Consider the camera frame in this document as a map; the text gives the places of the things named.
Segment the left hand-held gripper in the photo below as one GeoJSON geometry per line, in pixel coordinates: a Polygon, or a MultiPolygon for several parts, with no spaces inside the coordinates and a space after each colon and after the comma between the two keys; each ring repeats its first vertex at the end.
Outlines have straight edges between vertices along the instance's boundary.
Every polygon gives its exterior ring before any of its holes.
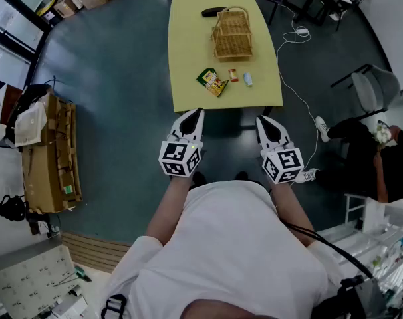
{"type": "Polygon", "coordinates": [[[170,177],[190,177],[202,160],[205,111],[196,108],[182,114],[172,125],[171,134],[162,142],[158,161],[170,177]]]}

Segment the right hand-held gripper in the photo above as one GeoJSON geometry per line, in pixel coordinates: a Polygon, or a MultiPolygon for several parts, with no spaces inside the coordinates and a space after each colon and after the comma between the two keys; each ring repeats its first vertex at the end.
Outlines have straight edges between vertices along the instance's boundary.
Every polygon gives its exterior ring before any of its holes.
{"type": "Polygon", "coordinates": [[[291,183],[303,171],[304,163],[287,130],[267,116],[256,118],[258,142],[262,146],[282,145],[261,150],[262,168],[274,184],[291,183]]]}

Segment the green yellow snack packet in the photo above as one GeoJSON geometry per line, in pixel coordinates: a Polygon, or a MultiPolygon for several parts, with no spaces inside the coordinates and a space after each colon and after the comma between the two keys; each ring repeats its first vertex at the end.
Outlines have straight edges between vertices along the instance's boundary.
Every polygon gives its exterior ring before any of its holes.
{"type": "Polygon", "coordinates": [[[214,68],[206,68],[196,80],[216,97],[222,94],[229,83],[228,80],[221,80],[214,68]]]}

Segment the wicker basket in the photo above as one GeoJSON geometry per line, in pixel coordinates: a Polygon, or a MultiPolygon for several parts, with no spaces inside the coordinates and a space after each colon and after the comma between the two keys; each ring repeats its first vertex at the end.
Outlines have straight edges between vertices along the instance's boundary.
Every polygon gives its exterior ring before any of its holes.
{"type": "Polygon", "coordinates": [[[215,58],[240,59],[253,56],[252,32],[247,9],[231,6],[218,12],[211,40],[215,58]]]}

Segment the grey chair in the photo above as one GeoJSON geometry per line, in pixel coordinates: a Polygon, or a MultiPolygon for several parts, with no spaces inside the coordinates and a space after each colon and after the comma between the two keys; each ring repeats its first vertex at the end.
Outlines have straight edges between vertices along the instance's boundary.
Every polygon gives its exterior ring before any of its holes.
{"type": "Polygon", "coordinates": [[[358,101],[364,114],[356,117],[363,120],[379,113],[386,112],[394,99],[401,93],[400,83],[396,75],[373,64],[364,64],[350,74],[330,85],[336,85],[351,79],[348,89],[354,87],[358,101]]]}

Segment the white flower bouquet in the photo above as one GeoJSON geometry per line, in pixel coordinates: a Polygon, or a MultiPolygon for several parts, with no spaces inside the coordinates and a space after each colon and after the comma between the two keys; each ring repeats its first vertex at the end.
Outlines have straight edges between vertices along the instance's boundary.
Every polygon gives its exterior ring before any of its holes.
{"type": "Polygon", "coordinates": [[[374,131],[374,139],[377,142],[378,149],[384,148],[388,142],[392,140],[392,133],[390,128],[382,120],[377,121],[374,131]]]}

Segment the person's white shirt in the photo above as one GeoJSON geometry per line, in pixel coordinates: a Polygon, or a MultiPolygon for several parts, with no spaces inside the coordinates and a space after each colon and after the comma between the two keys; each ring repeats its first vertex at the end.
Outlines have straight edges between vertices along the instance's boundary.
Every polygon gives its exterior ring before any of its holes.
{"type": "Polygon", "coordinates": [[[343,278],[315,240],[274,237],[271,190],[252,181],[189,188],[171,239],[138,237],[103,291],[102,319],[310,319],[343,278]]]}

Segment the long brown cardboard box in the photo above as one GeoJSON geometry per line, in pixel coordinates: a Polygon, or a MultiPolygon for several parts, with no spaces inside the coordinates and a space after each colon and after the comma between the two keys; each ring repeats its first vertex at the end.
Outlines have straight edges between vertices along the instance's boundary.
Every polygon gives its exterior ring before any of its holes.
{"type": "Polygon", "coordinates": [[[41,141],[23,146],[25,201],[30,212],[58,213],[82,200],[76,148],[76,105],[52,93],[39,99],[47,122],[41,141]]]}

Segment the white storage shelf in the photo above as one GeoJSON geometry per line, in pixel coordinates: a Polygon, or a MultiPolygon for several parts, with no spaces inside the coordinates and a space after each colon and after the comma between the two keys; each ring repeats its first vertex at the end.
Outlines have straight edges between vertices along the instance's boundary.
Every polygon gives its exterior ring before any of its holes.
{"type": "MultiPolygon", "coordinates": [[[[375,278],[386,299],[385,319],[403,319],[403,200],[384,204],[346,195],[344,223],[319,233],[369,271],[365,275],[338,252],[333,254],[343,278],[375,278]]],[[[313,318],[339,319],[338,295],[314,311],[313,318]]]]}

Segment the wooden slat ramp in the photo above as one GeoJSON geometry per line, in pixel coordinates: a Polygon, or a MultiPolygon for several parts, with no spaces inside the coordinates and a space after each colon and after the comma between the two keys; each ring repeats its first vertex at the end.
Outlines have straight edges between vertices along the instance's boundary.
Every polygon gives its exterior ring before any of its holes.
{"type": "Polygon", "coordinates": [[[124,243],[69,232],[62,232],[61,240],[75,263],[110,274],[130,248],[124,243]]]}

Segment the white square box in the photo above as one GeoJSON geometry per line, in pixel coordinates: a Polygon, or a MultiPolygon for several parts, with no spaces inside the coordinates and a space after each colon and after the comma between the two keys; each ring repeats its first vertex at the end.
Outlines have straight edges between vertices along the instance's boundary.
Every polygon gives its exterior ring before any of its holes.
{"type": "Polygon", "coordinates": [[[47,123],[45,107],[35,102],[26,111],[17,116],[14,126],[15,146],[28,146],[41,141],[41,131],[47,123]]]}

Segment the black bag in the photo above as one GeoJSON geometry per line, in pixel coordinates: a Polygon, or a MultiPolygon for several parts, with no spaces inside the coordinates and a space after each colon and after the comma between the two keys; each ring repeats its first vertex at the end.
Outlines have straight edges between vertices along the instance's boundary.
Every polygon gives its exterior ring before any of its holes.
{"type": "Polygon", "coordinates": [[[40,98],[46,95],[51,88],[49,84],[32,84],[29,85],[25,91],[20,95],[18,101],[15,103],[6,126],[5,139],[12,142],[15,141],[15,134],[13,128],[18,115],[28,110],[32,103],[37,102],[40,98]]]}

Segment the small brown cardboard box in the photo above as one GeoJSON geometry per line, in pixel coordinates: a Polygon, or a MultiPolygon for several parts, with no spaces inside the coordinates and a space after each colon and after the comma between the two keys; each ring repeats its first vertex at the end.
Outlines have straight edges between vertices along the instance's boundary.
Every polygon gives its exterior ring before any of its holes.
{"type": "Polygon", "coordinates": [[[67,18],[77,13],[78,7],[72,0],[60,0],[54,6],[55,11],[62,17],[67,18]]]}

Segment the green hand tool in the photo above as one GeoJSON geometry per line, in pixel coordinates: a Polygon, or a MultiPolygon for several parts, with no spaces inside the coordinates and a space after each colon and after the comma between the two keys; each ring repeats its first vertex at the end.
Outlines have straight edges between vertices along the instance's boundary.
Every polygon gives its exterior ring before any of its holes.
{"type": "Polygon", "coordinates": [[[78,279],[81,279],[85,282],[92,282],[92,279],[86,274],[83,268],[78,265],[74,266],[74,271],[78,279]]]}

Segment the white dotted board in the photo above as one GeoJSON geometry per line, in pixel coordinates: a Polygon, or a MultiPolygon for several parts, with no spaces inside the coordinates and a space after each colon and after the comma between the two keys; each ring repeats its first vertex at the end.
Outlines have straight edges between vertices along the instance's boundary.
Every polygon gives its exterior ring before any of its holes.
{"type": "Polygon", "coordinates": [[[76,282],[67,246],[38,243],[0,256],[0,302],[12,319],[33,319],[76,282]]]}

